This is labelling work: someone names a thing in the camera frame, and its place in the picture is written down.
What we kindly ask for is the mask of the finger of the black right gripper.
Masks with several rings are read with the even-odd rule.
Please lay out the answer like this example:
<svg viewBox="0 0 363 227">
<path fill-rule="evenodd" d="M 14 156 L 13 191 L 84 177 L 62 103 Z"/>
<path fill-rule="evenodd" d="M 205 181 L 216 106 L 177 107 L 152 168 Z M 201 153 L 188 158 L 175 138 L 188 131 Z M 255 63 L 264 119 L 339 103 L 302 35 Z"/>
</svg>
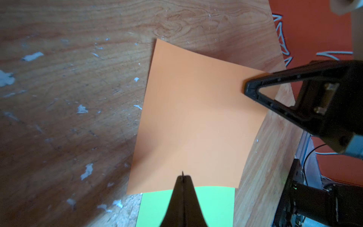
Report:
<svg viewBox="0 0 363 227">
<path fill-rule="evenodd" d="M 342 121 L 350 97 L 351 61 L 312 61 L 244 84 L 244 94 L 305 131 L 334 131 Z M 297 98 L 285 101 L 269 91 L 302 84 Z"/>
</svg>

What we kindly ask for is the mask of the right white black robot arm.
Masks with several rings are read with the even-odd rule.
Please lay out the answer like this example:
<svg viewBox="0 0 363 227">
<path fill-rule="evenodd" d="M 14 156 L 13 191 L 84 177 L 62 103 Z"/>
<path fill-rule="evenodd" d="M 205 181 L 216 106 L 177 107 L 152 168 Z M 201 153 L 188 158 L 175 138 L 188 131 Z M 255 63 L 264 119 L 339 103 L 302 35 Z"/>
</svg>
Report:
<svg viewBox="0 0 363 227">
<path fill-rule="evenodd" d="M 320 138 L 339 155 L 363 157 L 363 3 L 330 1 L 337 15 L 350 13 L 353 56 L 349 61 L 312 61 L 270 76 L 244 82 L 244 94 L 294 125 Z M 287 107 L 261 93 L 261 88 L 302 82 L 297 102 Z M 273 226 L 291 227 L 298 215 L 330 227 L 363 224 L 363 189 L 330 184 L 310 187 L 305 164 L 293 161 Z"/>
</svg>

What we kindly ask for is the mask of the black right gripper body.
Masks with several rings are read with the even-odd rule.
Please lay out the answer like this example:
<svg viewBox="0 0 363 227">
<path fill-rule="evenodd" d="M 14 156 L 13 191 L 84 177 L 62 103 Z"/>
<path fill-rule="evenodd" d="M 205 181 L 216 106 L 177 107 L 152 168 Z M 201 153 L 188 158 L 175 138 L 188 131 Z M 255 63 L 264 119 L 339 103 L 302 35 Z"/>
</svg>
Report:
<svg viewBox="0 0 363 227">
<path fill-rule="evenodd" d="M 296 68 L 303 84 L 296 125 L 335 152 L 363 157 L 363 62 L 316 61 Z"/>
</svg>

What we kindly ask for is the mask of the orange square paper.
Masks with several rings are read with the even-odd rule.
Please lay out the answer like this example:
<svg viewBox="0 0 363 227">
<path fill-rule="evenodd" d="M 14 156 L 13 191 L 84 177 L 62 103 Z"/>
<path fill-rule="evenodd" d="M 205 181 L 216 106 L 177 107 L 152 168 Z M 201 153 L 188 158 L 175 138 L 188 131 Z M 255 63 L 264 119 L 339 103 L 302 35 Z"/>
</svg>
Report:
<svg viewBox="0 0 363 227">
<path fill-rule="evenodd" d="M 243 94 L 266 73 L 157 40 L 127 194 L 195 187 L 237 188 L 267 108 Z"/>
</svg>

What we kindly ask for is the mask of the green square paper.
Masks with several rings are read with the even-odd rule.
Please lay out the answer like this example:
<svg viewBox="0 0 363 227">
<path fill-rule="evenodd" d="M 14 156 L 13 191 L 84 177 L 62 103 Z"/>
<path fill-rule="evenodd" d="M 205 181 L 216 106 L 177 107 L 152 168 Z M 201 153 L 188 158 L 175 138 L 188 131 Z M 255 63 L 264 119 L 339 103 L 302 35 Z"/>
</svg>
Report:
<svg viewBox="0 0 363 227">
<path fill-rule="evenodd" d="M 186 221 L 203 216 L 209 227 L 232 227 L 235 188 L 221 186 L 195 187 L 194 195 L 187 193 L 181 199 L 173 190 L 145 193 L 142 196 L 137 227 L 159 227 L 166 214 L 181 212 Z"/>
</svg>

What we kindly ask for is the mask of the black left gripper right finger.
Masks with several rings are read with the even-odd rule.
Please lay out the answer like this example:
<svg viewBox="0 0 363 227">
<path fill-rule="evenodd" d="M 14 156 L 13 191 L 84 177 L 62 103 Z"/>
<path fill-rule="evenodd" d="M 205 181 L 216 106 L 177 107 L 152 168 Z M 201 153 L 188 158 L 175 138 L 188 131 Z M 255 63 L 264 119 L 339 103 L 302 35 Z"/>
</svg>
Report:
<svg viewBox="0 0 363 227">
<path fill-rule="evenodd" d="M 184 227 L 207 227 L 190 176 L 184 176 Z"/>
</svg>

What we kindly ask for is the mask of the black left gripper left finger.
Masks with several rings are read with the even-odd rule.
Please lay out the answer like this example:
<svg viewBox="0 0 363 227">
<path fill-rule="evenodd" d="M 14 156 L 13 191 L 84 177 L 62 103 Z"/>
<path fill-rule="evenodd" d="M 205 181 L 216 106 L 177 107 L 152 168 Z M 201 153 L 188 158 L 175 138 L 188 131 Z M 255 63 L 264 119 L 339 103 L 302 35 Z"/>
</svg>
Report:
<svg viewBox="0 0 363 227">
<path fill-rule="evenodd" d="M 178 176 L 161 227 L 184 227 L 184 174 Z"/>
</svg>

